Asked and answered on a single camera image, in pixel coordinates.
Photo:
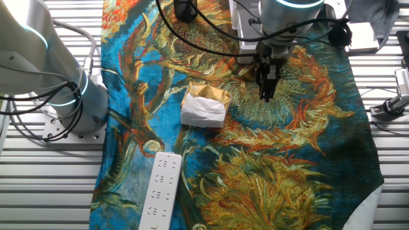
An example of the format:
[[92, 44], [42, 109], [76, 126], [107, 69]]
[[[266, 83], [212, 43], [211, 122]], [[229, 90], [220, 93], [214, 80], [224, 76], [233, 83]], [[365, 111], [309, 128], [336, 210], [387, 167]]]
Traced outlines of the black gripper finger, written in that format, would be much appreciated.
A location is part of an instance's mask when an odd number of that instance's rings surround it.
[[259, 86], [259, 98], [264, 102], [269, 102], [270, 93], [268, 88], [267, 75], [264, 72], [263, 67], [256, 68], [256, 84]]
[[277, 84], [278, 84], [279, 80], [282, 77], [281, 68], [282, 68], [282, 64], [271, 65], [270, 66], [270, 73], [269, 73], [268, 79], [271, 82], [270, 83], [270, 86], [271, 86], [270, 98], [271, 99], [274, 98], [275, 91], [276, 91], [276, 88], [277, 88]]

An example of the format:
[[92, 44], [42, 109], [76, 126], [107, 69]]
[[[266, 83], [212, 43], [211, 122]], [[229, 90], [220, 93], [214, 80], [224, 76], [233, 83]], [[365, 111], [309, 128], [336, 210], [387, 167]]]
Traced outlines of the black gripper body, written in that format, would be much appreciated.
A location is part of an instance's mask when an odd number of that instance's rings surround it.
[[271, 47], [264, 43], [259, 43], [257, 45], [257, 54], [261, 63], [277, 66], [283, 65], [289, 58], [289, 47], [281, 45], [273, 45]]

